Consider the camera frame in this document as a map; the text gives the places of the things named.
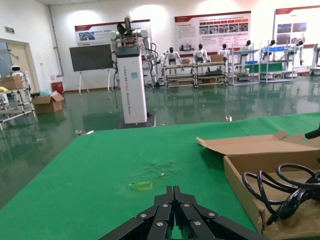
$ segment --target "coiled black cable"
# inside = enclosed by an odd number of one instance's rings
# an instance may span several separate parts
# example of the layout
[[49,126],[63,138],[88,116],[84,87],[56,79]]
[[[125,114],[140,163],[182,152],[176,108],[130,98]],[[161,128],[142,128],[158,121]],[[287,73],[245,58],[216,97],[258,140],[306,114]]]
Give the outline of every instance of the coiled black cable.
[[[282,169],[284,168],[300,169],[310,174],[311,177],[305,183],[297,182],[283,175]],[[271,213],[271,216],[266,221],[267,226],[271,225],[279,218],[290,218],[297,211],[298,207],[309,199],[320,201],[320,181],[318,180],[318,178],[320,178],[320,171],[314,173],[310,168],[306,166],[285,163],[279,165],[275,172],[282,180],[286,181],[291,185],[287,185],[275,180],[264,171],[259,171],[258,174],[254,174],[251,172],[245,172],[242,174],[242,182],[245,185],[245,187],[256,199],[263,202],[265,207]],[[248,177],[257,180],[260,194],[258,194],[250,186],[247,180]],[[269,200],[264,189],[264,184],[267,184],[268,186],[279,191],[289,193],[290,195],[286,200]],[[272,205],[279,205],[279,207],[276,210],[274,210],[272,208]]]

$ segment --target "white wall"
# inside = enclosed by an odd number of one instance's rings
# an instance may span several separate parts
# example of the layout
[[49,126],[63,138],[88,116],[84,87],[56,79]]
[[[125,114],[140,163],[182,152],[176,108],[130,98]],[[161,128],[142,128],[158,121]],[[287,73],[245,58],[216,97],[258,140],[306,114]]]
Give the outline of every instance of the white wall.
[[[50,76],[59,70],[48,7],[35,0],[0,0],[0,23],[0,39],[29,43],[35,81],[41,90],[51,89]],[[4,26],[14,28],[15,34],[5,32]]]
[[[133,20],[150,19],[152,40],[162,53],[175,44],[174,17],[251,10],[251,41],[267,43],[273,33],[275,9],[318,5],[319,0],[110,0],[52,7],[54,24],[65,71],[64,87],[75,90],[79,75],[73,72],[69,48],[76,47],[75,26],[123,21],[132,11]],[[305,65],[312,50],[306,49]],[[105,71],[84,73],[90,88],[107,86]]]

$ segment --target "open cardboard box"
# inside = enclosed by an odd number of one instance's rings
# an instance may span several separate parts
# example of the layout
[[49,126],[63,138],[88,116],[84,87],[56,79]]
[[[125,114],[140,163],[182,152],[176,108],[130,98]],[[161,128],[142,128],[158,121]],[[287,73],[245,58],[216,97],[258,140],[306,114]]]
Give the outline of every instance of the open cardboard box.
[[[263,202],[251,195],[242,182],[245,172],[265,171],[276,180],[283,182],[276,174],[280,164],[292,163],[304,165],[314,171],[320,169],[317,158],[320,157],[320,137],[304,140],[304,134],[289,137],[286,131],[274,135],[258,135],[203,140],[196,138],[202,146],[224,154],[224,172],[233,191],[259,233],[271,240],[311,238],[320,236],[320,202],[307,200],[301,204],[295,214],[286,219],[278,219],[267,226],[270,217]],[[296,168],[284,168],[285,176],[304,183],[310,175]],[[260,193],[257,180],[248,177],[252,188]],[[263,185],[269,200],[285,200],[289,194]]]

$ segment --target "red and white poster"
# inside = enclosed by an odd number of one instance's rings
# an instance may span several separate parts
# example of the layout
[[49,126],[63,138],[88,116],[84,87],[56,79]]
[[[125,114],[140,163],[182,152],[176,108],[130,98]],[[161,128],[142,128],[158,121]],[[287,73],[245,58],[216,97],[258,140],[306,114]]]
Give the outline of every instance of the red and white poster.
[[[91,25],[75,26],[75,37],[78,46],[90,46],[110,44],[110,32],[117,31],[118,22],[98,23]],[[146,29],[151,38],[150,20],[135,20],[131,23],[132,29]],[[139,39],[139,44],[143,44],[142,39]]]
[[182,57],[190,56],[202,44],[209,54],[228,48],[238,48],[250,39],[251,11],[219,14],[176,16],[175,39]]
[[273,38],[278,46],[303,40],[304,47],[320,42],[320,5],[275,10]]

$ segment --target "green tabletop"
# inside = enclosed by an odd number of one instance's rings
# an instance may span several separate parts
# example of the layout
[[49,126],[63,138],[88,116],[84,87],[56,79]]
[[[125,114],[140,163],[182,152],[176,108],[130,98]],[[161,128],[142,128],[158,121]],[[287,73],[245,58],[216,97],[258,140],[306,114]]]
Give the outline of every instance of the green tabletop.
[[[95,240],[173,185],[254,230],[225,178],[223,156],[196,137],[306,133],[319,120],[320,113],[310,113],[79,136],[0,211],[0,239]],[[177,231],[173,236],[180,237]]]

